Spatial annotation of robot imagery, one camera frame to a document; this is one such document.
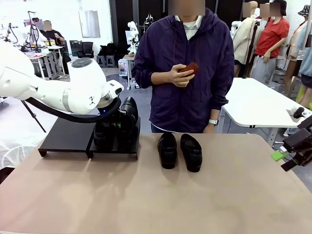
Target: red shirt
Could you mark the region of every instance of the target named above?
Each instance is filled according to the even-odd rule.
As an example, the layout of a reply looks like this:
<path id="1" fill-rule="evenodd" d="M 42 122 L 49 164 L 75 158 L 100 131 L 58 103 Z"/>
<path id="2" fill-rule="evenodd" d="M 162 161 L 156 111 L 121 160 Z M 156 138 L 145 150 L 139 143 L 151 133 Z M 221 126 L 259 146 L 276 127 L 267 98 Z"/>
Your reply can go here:
<path id="1" fill-rule="evenodd" d="M 267 26 L 263 30 L 263 32 L 260 35 L 257 49 L 255 51 L 256 55 L 264 55 L 272 46 L 274 46 L 276 43 L 278 43 L 282 38 L 285 38 L 288 36 L 289 32 L 289 22 L 285 20 L 284 18 L 281 18 L 281 20 L 277 24 L 273 24 L 274 20 L 271 19 L 270 22 L 268 22 Z M 277 57 L 279 56 L 281 47 L 277 48 L 276 50 L 273 50 L 271 52 L 271 57 Z"/>

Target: red object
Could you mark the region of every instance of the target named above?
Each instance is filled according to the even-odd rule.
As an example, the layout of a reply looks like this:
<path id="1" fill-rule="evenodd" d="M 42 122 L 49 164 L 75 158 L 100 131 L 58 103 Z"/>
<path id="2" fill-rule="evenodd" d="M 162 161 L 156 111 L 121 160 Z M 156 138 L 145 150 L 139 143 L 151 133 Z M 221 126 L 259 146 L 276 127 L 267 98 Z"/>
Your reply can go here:
<path id="1" fill-rule="evenodd" d="M 196 74 L 198 72 L 199 66 L 197 65 L 197 63 L 195 62 L 191 62 L 189 65 L 187 65 L 185 68 L 180 69 L 178 72 L 187 72 L 190 70 L 194 70 L 194 72 L 192 74 L 190 74 L 189 76 Z"/>
<path id="2" fill-rule="evenodd" d="M 261 33 L 259 38 L 256 55 L 264 55 L 272 46 L 278 43 L 282 38 L 288 36 L 289 22 L 282 18 L 277 24 L 273 24 L 273 20 L 268 22 L 267 26 Z M 279 56 L 281 47 L 271 52 L 271 57 Z"/>

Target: black shoe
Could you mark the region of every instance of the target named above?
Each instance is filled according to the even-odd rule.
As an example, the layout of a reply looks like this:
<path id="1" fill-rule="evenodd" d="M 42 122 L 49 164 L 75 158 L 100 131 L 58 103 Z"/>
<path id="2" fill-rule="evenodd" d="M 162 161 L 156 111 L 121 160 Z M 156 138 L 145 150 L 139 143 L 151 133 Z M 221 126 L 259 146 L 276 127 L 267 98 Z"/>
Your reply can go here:
<path id="1" fill-rule="evenodd" d="M 172 133 L 164 133 L 158 141 L 157 149 L 161 166 L 172 169 L 176 165 L 176 138 Z"/>
<path id="2" fill-rule="evenodd" d="M 186 168 L 190 172 L 199 172 L 203 156 L 199 142 L 188 134 L 181 136 L 181 150 L 184 155 Z"/>
<path id="3" fill-rule="evenodd" d="M 129 143 L 137 132 L 135 131 L 138 120 L 136 101 L 132 97 L 128 97 L 120 109 L 122 113 L 120 113 L 116 136 L 119 142 Z"/>
<path id="4" fill-rule="evenodd" d="M 93 142 L 98 150 L 110 151 L 115 140 L 116 128 L 114 125 L 97 122 L 93 130 Z"/>

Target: hand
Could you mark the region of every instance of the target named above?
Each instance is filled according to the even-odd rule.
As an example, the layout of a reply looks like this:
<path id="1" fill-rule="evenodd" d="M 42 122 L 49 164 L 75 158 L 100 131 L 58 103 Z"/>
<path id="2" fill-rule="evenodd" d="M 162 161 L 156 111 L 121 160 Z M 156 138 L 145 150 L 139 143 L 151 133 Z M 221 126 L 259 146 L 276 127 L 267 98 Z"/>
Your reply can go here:
<path id="1" fill-rule="evenodd" d="M 264 63 L 267 63 L 270 60 L 270 57 L 271 57 L 271 52 L 267 51 L 263 56 Z"/>
<path id="2" fill-rule="evenodd" d="M 215 133 L 215 125 L 213 124 L 208 124 L 208 126 L 204 129 L 204 134 L 211 134 Z"/>
<path id="3" fill-rule="evenodd" d="M 184 88 L 186 87 L 190 80 L 194 78 L 195 75 L 191 75 L 194 70 L 187 72 L 178 72 L 178 70 L 185 68 L 186 65 L 178 64 L 174 65 L 169 72 L 169 82 L 174 84 L 176 87 Z"/>

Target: navy jacket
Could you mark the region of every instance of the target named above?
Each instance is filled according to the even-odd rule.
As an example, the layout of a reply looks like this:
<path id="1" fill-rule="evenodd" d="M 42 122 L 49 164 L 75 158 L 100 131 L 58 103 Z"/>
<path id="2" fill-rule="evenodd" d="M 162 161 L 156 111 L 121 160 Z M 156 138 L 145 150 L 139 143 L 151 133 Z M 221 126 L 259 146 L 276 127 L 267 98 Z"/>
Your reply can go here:
<path id="1" fill-rule="evenodd" d="M 176 64 L 199 65 L 185 88 L 172 83 L 153 85 L 153 72 L 169 72 Z M 196 34 L 187 40 L 183 23 L 168 16 L 143 35 L 132 70 L 141 88 L 153 86 L 150 121 L 159 128 L 202 133 L 212 109 L 228 103 L 225 96 L 234 78 L 233 41 L 228 26 L 206 8 Z"/>

